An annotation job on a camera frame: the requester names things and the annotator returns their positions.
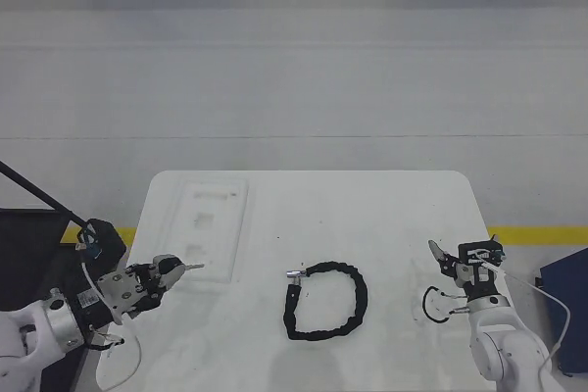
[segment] yellow line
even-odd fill
[[[116,227],[116,230],[122,238],[122,241],[124,241],[124,244],[130,247],[133,244],[133,239],[135,239],[135,231],[137,229],[135,227]],[[80,227],[68,227],[66,232],[63,234],[63,238],[61,238],[61,242],[75,244],[76,235],[79,231]]]
[[[118,227],[116,230],[130,247],[135,238],[135,227]],[[488,232],[498,234],[504,245],[588,245],[588,226],[492,226],[488,227]],[[68,227],[61,242],[75,243],[77,233],[78,227]]]

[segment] white tabletop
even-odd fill
[[[178,197],[173,194],[183,181],[196,178],[247,181],[234,264],[191,271],[160,308],[135,319],[143,362],[118,391],[494,389],[472,360],[467,317],[435,324],[420,309],[429,285],[460,291],[440,273],[427,240],[457,254],[458,244],[488,235],[463,175],[164,171],[151,182],[129,264],[148,263],[173,247],[161,240],[167,230],[163,225],[170,225],[172,198]],[[174,215],[184,219],[180,211]],[[289,283],[285,272],[328,260],[353,265],[364,276],[364,323],[345,337],[290,341],[282,321]],[[224,279],[203,279],[201,272]],[[497,285],[509,297],[504,280]],[[331,329],[352,314],[353,283],[345,275],[318,274],[304,278],[302,286],[299,330]],[[110,331],[126,334],[117,326]],[[98,383],[104,388],[125,377],[135,353],[128,340],[111,356],[103,354]]]

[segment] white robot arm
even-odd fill
[[[495,381],[499,392],[564,392],[551,375],[552,355],[544,342],[496,289],[495,271],[501,272],[497,266],[505,258],[501,244],[494,238],[462,244],[459,258],[443,252],[433,241],[429,248],[441,272],[465,291],[466,306],[450,314],[468,314],[469,346],[481,375]]]
[[[0,392],[38,392],[41,372],[69,351],[83,344],[97,350],[107,348],[86,342],[83,334],[94,329],[93,325],[122,322],[118,315],[134,318],[155,309],[187,270],[202,266],[186,266],[178,258],[164,255],[155,257],[150,265],[105,274],[96,280],[100,299],[110,308],[102,313],[71,308],[69,299],[56,288],[45,301],[0,312]]]

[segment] gray floor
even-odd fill
[[[488,225],[588,225],[588,1],[152,4],[0,1],[0,158],[78,213],[136,226],[163,170],[456,170]]]

